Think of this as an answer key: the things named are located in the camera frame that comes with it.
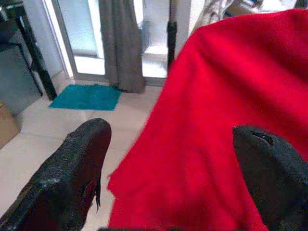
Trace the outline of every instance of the red cloth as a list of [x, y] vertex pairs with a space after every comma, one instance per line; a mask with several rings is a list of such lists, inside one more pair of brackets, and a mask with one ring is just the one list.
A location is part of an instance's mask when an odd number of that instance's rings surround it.
[[308, 12], [198, 29], [108, 189], [110, 227], [267, 230], [232, 144], [235, 125], [285, 137], [308, 160]]

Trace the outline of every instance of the red fabric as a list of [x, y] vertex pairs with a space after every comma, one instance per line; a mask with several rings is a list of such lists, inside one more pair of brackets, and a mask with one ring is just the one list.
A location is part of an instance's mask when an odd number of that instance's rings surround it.
[[308, 160], [308, 12], [255, 14], [198, 29], [108, 188], [110, 227], [267, 230], [233, 150], [254, 124]]

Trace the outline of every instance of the blue doormat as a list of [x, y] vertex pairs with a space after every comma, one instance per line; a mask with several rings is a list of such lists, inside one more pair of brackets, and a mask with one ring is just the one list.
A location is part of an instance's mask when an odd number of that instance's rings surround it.
[[113, 111], [121, 91], [104, 85], [69, 85], [49, 105], [52, 108]]

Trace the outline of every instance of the cardboard box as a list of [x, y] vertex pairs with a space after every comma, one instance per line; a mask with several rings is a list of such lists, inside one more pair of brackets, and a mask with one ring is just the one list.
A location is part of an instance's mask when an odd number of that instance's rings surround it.
[[0, 101], [0, 149], [20, 132], [7, 107]]

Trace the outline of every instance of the tiled floor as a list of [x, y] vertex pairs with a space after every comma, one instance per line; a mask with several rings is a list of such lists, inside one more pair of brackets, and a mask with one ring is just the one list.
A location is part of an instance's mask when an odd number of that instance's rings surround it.
[[[57, 89], [61, 92], [66, 80]], [[76, 81], [77, 84], [94, 82]], [[22, 131], [0, 150], [0, 217], [16, 199], [32, 174], [62, 143], [66, 135], [83, 122], [101, 117], [111, 124], [112, 139], [102, 171], [102, 207], [96, 213], [92, 206], [83, 231], [95, 231], [108, 223], [113, 196], [106, 190], [107, 176], [118, 166], [137, 138], [155, 105], [161, 88], [147, 87], [144, 94], [123, 93], [112, 111], [82, 111], [48, 108], [50, 102], [41, 98], [19, 114], [16, 119]]]

